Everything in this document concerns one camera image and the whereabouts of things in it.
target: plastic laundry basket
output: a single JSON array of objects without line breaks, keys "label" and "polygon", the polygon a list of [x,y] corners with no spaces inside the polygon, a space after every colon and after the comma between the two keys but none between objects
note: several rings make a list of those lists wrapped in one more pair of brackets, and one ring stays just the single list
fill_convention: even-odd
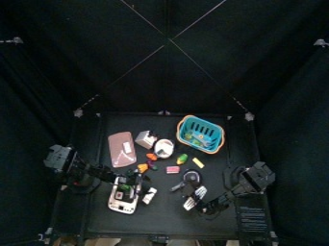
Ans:
[{"label": "plastic laundry basket", "polygon": [[178,124],[176,138],[190,147],[215,154],[224,142],[224,132],[218,125],[187,115]]}]

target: robotic arm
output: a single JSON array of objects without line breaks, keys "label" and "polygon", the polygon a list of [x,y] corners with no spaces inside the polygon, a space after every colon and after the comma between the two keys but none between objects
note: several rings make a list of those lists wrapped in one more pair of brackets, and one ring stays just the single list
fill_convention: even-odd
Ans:
[{"label": "robotic arm", "polygon": [[136,186],[142,183],[142,175],[130,172],[126,176],[116,174],[108,166],[93,166],[83,161],[73,147],[53,145],[49,147],[45,167],[53,170],[56,178],[67,184],[75,193],[91,192],[100,181],[120,185]]},{"label": "robotic arm", "polygon": [[265,162],[257,162],[253,167],[242,168],[238,175],[238,184],[228,191],[214,198],[208,203],[202,200],[196,202],[196,210],[207,215],[212,215],[226,210],[237,197],[247,194],[262,194],[266,187],[275,180],[275,173],[270,170]]}]

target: black fabric enclosure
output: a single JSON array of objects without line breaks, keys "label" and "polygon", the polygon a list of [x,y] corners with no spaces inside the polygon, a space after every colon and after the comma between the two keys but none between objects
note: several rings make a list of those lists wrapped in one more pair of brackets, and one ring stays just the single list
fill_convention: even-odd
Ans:
[{"label": "black fabric enclosure", "polygon": [[0,244],[49,226],[43,159],[75,121],[168,111],[254,115],[279,245],[329,245],[327,12],[326,0],[1,1]]}]

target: black device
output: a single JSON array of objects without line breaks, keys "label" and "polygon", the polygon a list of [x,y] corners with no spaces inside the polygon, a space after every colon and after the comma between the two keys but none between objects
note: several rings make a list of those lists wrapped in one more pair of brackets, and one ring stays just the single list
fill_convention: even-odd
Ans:
[{"label": "black device", "polygon": [[84,162],[71,146],[52,145],[44,164],[53,170],[56,179],[68,185],[73,193],[88,193],[101,181],[113,184],[116,178],[121,184],[136,185],[142,182],[138,173],[131,172],[132,174],[124,177],[108,166],[95,166]]},{"label": "black device", "polygon": [[275,173],[262,161],[251,167],[238,167],[234,172],[226,172],[224,176],[224,184],[230,190],[207,203],[199,200],[195,206],[196,210],[207,215],[226,210],[237,197],[261,194],[275,181]]},{"label": "black device", "polygon": [[184,189],[184,195],[188,196],[194,190],[199,187],[202,183],[200,173],[194,169],[187,169],[182,174],[182,181],[175,185],[170,191],[176,191],[178,189]]}]

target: black table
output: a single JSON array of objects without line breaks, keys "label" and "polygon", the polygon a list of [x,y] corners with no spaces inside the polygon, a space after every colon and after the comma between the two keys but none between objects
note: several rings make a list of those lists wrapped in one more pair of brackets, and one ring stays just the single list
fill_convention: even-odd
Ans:
[{"label": "black table", "polygon": [[[108,209],[111,184],[101,183],[87,195],[72,194],[69,189],[60,190],[52,217],[55,236],[72,234],[81,242],[85,238],[127,236],[152,239],[257,239],[270,243],[271,221],[266,194],[239,198],[235,205],[233,204],[216,218],[211,218],[200,215],[195,209],[186,211],[182,207],[184,200],[180,192],[170,192],[170,188],[180,181],[180,174],[166,174],[166,166],[176,164],[176,158],[182,153],[188,155],[188,160],[180,170],[194,168],[202,174],[203,185],[208,190],[204,201],[210,201],[224,191],[223,170],[253,165],[258,161],[253,124],[245,120],[243,115],[195,116],[222,126],[226,142],[219,152],[208,155],[176,142],[174,155],[155,163],[158,171],[147,172],[151,186],[158,192],[150,204],[140,203],[131,215]],[[85,160],[112,167],[108,135],[131,132],[135,139],[139,132],[152,130],[160,138],[176,140],[176,126],[183,117],[184,115],[138,113],[84,116],[76,120],[71,143]],[[135,152],[136,163],[113,169],[116,173],[123,174],[128,168],[136,168],[139,163],[146,162],[148,150],[135,144]],[[192,158],[204,163],[204,168],[196,166]]]}]

